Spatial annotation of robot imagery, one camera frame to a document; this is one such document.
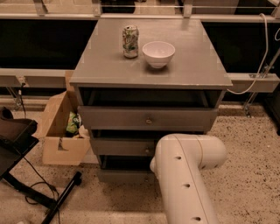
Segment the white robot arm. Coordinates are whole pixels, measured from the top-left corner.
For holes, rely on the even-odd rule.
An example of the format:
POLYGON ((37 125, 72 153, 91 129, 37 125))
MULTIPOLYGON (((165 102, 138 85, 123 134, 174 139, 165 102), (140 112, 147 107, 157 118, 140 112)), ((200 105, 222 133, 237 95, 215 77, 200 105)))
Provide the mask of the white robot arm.
POLYGON ((225 144, 215 136, 170 134, 157 143, 157 177, 168 224, 219 224, 200 172, 222 166, 225 144))

